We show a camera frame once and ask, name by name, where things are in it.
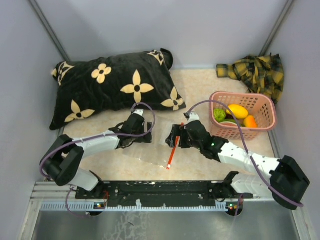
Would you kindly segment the clear zip top bag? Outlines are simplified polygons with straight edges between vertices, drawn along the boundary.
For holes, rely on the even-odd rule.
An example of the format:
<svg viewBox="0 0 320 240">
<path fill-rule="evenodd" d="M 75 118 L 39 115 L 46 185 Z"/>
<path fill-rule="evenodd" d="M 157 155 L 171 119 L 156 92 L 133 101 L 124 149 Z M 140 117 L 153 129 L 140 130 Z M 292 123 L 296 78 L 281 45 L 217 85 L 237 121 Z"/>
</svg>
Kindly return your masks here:
<svg viewBox="0 0 320 240">
<path fill-rule="evenodd" d="M 166 139 L 172 131 L 173 124 L 178 124 L 178 122 L 159 117 L 151 132 L 151 143 L 134 143 L 132 146 L 125 148 L 123 154 L 145 163 L 166 168 L 173 150 L 166 143 Z"/>
</svg>

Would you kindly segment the yellow toy mango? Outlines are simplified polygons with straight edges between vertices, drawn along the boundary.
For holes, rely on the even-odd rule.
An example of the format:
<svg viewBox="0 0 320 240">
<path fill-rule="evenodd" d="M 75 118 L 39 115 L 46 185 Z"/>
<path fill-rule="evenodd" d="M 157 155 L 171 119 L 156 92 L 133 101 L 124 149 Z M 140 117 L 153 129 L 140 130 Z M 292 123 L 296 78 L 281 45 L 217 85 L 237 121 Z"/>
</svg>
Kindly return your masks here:
<svg viewBox="0 0 320 240">
<path fill-rule="evenodd" d="M 248 110 L 238 104 L 230 104 L 225 112 L 228 115 L 234 114 L 237 119 L 245 119 L 249 115 Z"/>
</svg>

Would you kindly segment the pink plastic basket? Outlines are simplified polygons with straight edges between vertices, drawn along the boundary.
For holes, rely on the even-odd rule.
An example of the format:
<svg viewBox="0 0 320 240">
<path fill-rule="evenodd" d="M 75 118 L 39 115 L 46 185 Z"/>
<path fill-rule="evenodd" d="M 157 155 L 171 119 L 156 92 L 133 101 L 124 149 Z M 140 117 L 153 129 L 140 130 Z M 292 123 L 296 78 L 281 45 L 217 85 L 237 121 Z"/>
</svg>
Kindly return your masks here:
<svg viewBox="0 0 320 240">
<path fill-rule="evenodd" d="M 211 100 L 222 102 L 229 106 L 232 104 L 241 105 L 248 110 L 248 114 L 255 118 L 257 128 L 241 127 L 245 140 L 253 140 L 261 133 L 273 130 L 277 125 L 276 109 L 273 101 L 263 94 L 256 93 L 234 93 L 217 91 L 210 96 Z M 209 104 L 209 119 L 211 135 L 226 138 L 229 140 L 240 140 L 241 135 L 237 125 L 222 125 L 214 119 L 214 109 L 226 108 L 215 102 Z"/>
</svg>

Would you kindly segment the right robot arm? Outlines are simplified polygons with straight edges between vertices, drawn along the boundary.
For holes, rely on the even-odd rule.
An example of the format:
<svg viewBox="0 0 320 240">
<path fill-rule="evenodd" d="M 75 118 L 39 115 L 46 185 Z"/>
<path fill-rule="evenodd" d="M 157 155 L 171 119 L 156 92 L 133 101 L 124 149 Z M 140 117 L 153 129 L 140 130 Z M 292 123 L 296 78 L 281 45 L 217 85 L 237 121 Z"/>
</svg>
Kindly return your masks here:
<svg viewBox="0 0 320 240">
<path fill-rule="evenodd" d="M 256 175 L 244 176 L 238 173 L 226 182 L 223 192 L 229 198 L 244 193 L 259 197 L 272 195 L 286 209 L 303 207 L 301 200 L 310 180 L 291 156 L 266 157 L 238 147 L 225 138 L 210 135 L 199 120 L 186 125 L 174 124 L 165 143 L 171 148 L 195 148 L 209 160 L 234 165 Z"/>
</svg>

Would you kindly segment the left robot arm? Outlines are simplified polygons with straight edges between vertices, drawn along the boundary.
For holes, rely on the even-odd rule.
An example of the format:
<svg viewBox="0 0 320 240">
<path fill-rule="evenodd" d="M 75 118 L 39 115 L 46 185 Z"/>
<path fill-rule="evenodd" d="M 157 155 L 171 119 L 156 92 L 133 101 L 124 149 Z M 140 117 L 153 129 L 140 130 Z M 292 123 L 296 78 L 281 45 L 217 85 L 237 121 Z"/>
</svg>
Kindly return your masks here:
<svg viewBox="0 0 320 240">
<path fill-rule="evenodd" d="M 57 186 L 75 186 L 97 199 L 103 195 L 104 182 L 94 172 L 81 169 L 81 161 L 101 152 L 128 148 L 134 143 L 150 144 L 154 125 L 154 122 L 145 121 L 142 110 L 137 110 L 126 121 L 97 135 L 71 138 L 63 134 L 40 161 L 40 173 Z"/>
</svg>

